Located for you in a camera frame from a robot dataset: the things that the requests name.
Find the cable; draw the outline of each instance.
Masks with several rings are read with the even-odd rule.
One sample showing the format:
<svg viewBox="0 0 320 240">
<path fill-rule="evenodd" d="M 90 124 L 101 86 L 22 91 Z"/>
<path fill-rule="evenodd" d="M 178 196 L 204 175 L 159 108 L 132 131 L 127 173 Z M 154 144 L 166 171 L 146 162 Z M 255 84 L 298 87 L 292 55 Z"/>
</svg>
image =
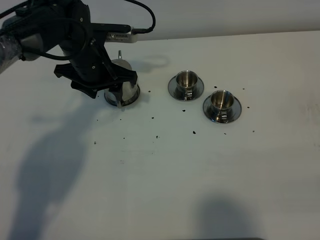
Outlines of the cable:
<svg viewBox="0 0 320 240">
<path fill-rule="evenodd" d="M 56 56 L 56 55 L 52 55 L 49 53 L 45 53 L 45 52 L 40 51 L 35 48 L 23 46 L 22 47 L 23 52 L 32 53 L 32 54 L 36 54 L 36 55 L 39 55 L 39 56 L 42 56 L 42 57 L 45 57 L 48 59 L 59 60 L 59 61 L 71 60 L 71 59 L 74 59 L 77 56 L 79 56 L 84 51 L 84 49 L 86 48 L 86 46 L 89 43 L 89 34 L 87 32 L 87 29 L 82 25 L 81 22 L 74 20 L 72 18 L 56 18 L 53 20 L 48 20 L 48 21 L 43 22 L 41 25 L 38 25 L 37 27 L 41 27 L 43 25 L 47 25 L 50 23 L 56 23 L 56 22 L 70 22 L 70 23 L 77 24 L 79 27 L 81 27 L 81 29 L 84 32 L 84 42 L 83 42 L 83 45 L 79 51 L 77 51 L 76 53 L 73 53 L 71 55 L 68 55 L 68 56 Z"/>
<path fill-rule="evenodd" d="M 4 18 L 5 16 L 8 16 L 9 14 L 13 13 L 15 10 L 17 10 L 18 8 L 22 8 L 26 5 L 28 5 L 29 1 L 24 1 L 22 3 L 19 3 L 18 5 L 15 5 L 14 7 L 0 13 L 0 19 Z"/>
<path fill-rule="evenodd" d="M 136 4 L 144 9 L 146 9 L 150 14 L 151 14 L 151 17 L 152 17 L 152 26 L 145 29 L 145 28 L 134 28 L 132 29 L 132 33 L 133 34 L 148 34 L 150 32 L 152 32 L 156 26 L 156 16 L 154 14 L 154 12 L 146 5 L 144 5 L 143 3 L 141 2 L 138 2 L 136 0 L 125 0 L 126 2 L 129 2 L 129 3 L 132 3 L 132 4 Z"/>
</svg>

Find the white table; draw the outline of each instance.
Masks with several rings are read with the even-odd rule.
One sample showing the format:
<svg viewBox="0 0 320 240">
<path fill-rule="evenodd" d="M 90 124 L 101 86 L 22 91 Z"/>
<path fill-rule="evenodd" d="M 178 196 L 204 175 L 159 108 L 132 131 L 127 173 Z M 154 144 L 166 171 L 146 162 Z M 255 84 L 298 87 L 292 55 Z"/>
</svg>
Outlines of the white table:
<svg viewBox="0 0 320 240">
<path fill-rule="evenodd" d="M 0 239 L 320 239 L 320 31 L 106 48 L 138 72 L 124 109 L 56 78 L 61 62 L 0 76 Z M 199 99 L 169 95 L 182 70 Z M 231 124 L 203 114 L 218 89 L 242 104 Z"/>
</svg>

